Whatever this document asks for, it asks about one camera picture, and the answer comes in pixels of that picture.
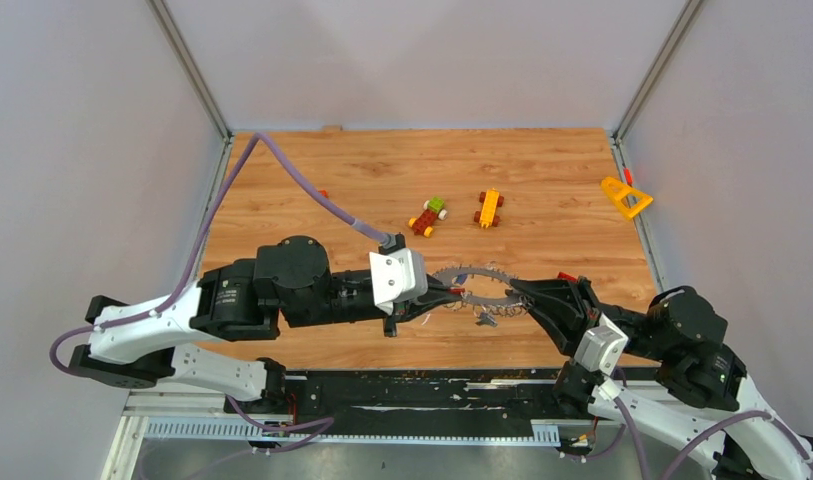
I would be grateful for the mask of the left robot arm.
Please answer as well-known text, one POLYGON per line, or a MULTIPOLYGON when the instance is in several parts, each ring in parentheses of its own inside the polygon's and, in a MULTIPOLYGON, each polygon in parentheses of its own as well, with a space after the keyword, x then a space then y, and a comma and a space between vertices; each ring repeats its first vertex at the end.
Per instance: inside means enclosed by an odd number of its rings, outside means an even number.
POLYGON ((124 389, 184 384, 278 412, 289 390, 281 364, 229 358, 206 344, 274 340, 281 324, 368 320, 381 320, 393 337, 400 323, 460 297, 459 289, 432 278, 422 256, 402 240, 369 261, 365 270, 334 272, 319 241, 292 236, 164 297, 128 305, 97 296, 86 315, 89 339, 62 370, 124 389))

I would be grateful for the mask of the red window brick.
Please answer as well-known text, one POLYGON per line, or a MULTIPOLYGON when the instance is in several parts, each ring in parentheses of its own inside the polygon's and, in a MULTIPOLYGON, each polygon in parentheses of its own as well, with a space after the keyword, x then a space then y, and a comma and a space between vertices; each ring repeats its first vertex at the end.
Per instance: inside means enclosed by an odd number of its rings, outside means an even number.
POLYGON ((571 274, 568 274, 568 273, 565 273, 565 272, 559 272, 557 274, 557 279, 567 281, 569 284, 578 284, 579 283, 579 278, 578 277, 575 277, 575 276, 573 276, 571 274))

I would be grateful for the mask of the key with black fob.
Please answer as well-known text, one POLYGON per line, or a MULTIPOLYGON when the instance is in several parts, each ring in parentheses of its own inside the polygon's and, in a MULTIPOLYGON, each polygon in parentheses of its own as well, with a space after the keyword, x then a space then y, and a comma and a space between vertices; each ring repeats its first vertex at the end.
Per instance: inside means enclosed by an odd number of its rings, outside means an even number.
POLYGON ((498 326, 498 322, 496 321, 495 317, 490 314, 489 312, 481 312, 477 315, 477 320, 475 321, 477 326, 487 326, 491 328, 496 328, 498 326))

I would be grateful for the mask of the red yellow toy brick car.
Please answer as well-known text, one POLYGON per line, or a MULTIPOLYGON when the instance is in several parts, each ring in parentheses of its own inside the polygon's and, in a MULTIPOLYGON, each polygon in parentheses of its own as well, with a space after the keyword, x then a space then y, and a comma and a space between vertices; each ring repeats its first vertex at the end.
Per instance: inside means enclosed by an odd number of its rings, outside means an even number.
POLYGON ((447 217, 446 202, 441 197, 434 196, 423 204, 423 211, 418 217, 409 220, 408 226, 414 235, 429 238, 435 231, 435 224, 447 217))

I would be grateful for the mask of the yellow brown toy brick car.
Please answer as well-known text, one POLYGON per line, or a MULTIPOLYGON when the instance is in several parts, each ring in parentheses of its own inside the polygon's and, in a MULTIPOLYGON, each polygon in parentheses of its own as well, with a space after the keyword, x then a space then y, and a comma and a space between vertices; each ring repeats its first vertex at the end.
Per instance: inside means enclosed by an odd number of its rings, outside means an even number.
POLYGON ((501 208, 505 202, 503 195, 496 189, 491 188, 482 191, 478 195, 480 209, 474 214, 474 222, 481 229, 489 229, 497 227, 500 223, 500 216, 498 209, 501 208))

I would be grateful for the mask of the yellow triangular brick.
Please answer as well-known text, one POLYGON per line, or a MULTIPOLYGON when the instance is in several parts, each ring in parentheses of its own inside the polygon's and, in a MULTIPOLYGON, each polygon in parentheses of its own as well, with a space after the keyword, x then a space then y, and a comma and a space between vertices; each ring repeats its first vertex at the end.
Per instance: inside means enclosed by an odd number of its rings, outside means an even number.
POLYGON ((634 220, 654 202, 651 195, 613 177, 604 178, 600 188, 621 216, 628 221, 634 220))

